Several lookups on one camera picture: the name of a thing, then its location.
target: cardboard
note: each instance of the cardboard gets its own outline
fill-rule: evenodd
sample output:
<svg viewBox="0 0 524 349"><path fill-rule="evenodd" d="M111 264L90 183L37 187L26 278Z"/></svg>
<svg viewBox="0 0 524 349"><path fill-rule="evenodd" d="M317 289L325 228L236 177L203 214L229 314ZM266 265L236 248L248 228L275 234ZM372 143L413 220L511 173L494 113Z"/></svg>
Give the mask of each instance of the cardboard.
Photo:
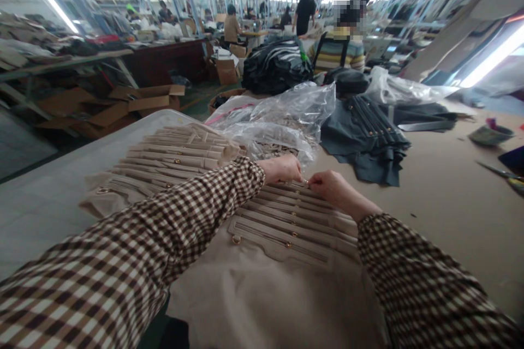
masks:
<svg viewBox="0 0 524 349"><path fill-rule="evenodd" d="M101 138L136 121L129 114L127 102L96 99L80 87L39 101L37 105L55 116L37 127L62 130L72 128L92 139Z"/></svg>
<svg viewBox="0 0 524 349"><path fill-rule="evenodd" d="M115 88L109 98L129 102L129 112L138 112L146 117L161 109L180 110L180 95L185 95L184 85L164 85L134 89L125 86Z"/></svg>
<svg viewBox="0 0 524 349"><path fill-rule="evenodd" d="M234 85L238 83L240 72L234 60L215 60L218 78L221 85Z"/></svg>

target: person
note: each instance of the person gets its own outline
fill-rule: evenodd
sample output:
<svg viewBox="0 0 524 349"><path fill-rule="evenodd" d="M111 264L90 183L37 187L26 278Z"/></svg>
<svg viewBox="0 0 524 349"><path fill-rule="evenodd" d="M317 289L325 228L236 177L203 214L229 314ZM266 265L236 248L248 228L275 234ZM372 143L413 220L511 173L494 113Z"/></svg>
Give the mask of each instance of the person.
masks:
<svg viewBox="0 0 524 349"><path fill-rule="evenodd" d="M307 33L309 26L309 17L313 20L313 25L315 24L315 12L317 11L317 5L315 0L300 0L296 6L295 18L293 19L293 33L296 35L304 35Z"/></svg>
<svg viewBox="0 0 524 349"><path fill-rule="evenodd" d="M285 8L285 13L280 18L280 29L284 30L284 26L291 25L291 15L289 15L289 6Z"/></svg>
<svg viewBox="0 0 524 349"><path fill-rule="evenodd" d="M360 21L365 10L352 2L340 6L340 15L337 17L335 27L326 33L326 38L331 41L323 42L318 53L314 73L318 74L330 69L340 67L342 50L346 40L349 40L344 67L357 71L364 71L365 57L362 39L354 35L356 24ZM321 38L310 46L307 52L311 62L317 54Z"/></svg>
<svg viewBox="0 0 524 349"><path fill-rule="evenodd" d="M243 45L239 41L239 34L242 33L240 28L239 21L236 18L236 8L233 4L228 5L228 16L225 18L224 22L224 41L226 46L229 48L230 44Z"/></svg>
<svg viewBox="0 0 524 349"><path fill-rule="evenodd" d="M137 347L169 286L264 184L302 181L293 155L229 165L66 238L0 283L2 347ZM334 171L309 187L358 225L358 251L396 347L522 347L523 331L452 257Z"/></svg>
<svg viewBox="0 0 524 349"><path fill-rule="evenodd" d="M266 16L269 16L267 11L267 0L263 0L259 7L260 18L264 19Z"/></svg>
<svg viewBox="0 0 524 349"><path fill-rule="evenodd" d="M160 11L158 12L158 18L160 19L160 23L166 22L166 23L173 23L176 22L175 16L171 12L171 10L168 8L168 6L165 4L165 1L160 0Z"/></svg>

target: clothing pile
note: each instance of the clothing pile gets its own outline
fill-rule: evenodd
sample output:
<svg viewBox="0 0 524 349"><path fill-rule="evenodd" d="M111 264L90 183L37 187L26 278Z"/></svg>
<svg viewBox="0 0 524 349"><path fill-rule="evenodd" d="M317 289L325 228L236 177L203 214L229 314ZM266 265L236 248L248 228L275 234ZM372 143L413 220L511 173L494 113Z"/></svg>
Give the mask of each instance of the clothing pile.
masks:
<svg viewBox="0 0 524 349"><path fill-rule="evenodd" d="M242 87L276 95L305 82L313 68L297 37L272 40L253 49L244 61Z"/></svg>
<svg viewBox="0 0 524 349"><path fill-rule="evenodd" d="M338 162L352 164L359 180L399 186L400 162L411 143L366 95L337 100L321 143Z"/></svg>
<svg viewBox="0 0 524 349"><path fill-rule="evenodd" d="M241 153L204 125L165 127L88 177L81 207L102 218ZM357 237L351 217L302 184L266 185L173 282L167 314L188 323L191 347L386 347Z"/></svg>

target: clear plastic bag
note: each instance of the clear plastic bag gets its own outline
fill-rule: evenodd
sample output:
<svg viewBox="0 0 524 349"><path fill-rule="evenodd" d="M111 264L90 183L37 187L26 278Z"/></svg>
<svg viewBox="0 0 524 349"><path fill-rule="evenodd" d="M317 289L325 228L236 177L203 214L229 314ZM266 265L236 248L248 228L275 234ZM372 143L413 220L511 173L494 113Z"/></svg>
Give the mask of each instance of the clear plastic bag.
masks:
<svg viewBox="0 0 524 349"><path fill-rule="evenodd" d="M438 102L455 93L452 86L427 86L388 74L382 67L371 70L371 84L365 94L378 104L422 105Z"/></svg>
<svg viewBox="0 0 524 349"><path fill-rule="evenodd" d="M254 108L247 106L227 113L227 118L221 120L228 127L222 128L224 123L219 121L210 125L246 146L255 160L291 153L305 168L317 157L320 127L335 111L335 101L334 83L319 87L305 82L261 100Z"/></svg>
<svg viewBox="0 0 524 349"><path fill-rule="evenodd" d="M304 82L262 101L251 114L252 122L299 129L310 141L320 143L320 127L335 111L336 84L317 86Z"/></svg>
<svg viewBox="0 0 524 349"><path fill-rule="evenodd" d="M315 161L315 145L311 146L304 134L296 129L273 123L237 123L229 126L223 134L247 148L253 160L270 159L294 154L302 168Z"/></svg>

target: checkered sleeve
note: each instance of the checkered sleeve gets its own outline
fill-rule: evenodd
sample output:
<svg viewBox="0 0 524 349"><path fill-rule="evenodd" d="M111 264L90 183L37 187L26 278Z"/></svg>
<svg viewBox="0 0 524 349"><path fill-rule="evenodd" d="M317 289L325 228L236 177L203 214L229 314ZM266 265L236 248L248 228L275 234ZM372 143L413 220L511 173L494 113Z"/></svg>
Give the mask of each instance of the checkered sleeve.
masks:
<svg viewBox="0 0 524 349"><path fill-rule="evenodd" d="M136 347L169 285L264 180L241 157L55 245L0 283L0 347Z"/></svg>
<svg viewBox="0 0 524 349"><path fill-rule="evenodd" d="M400 221L362 220L359 253L398 347L523 347L476 278Z"/></svg>

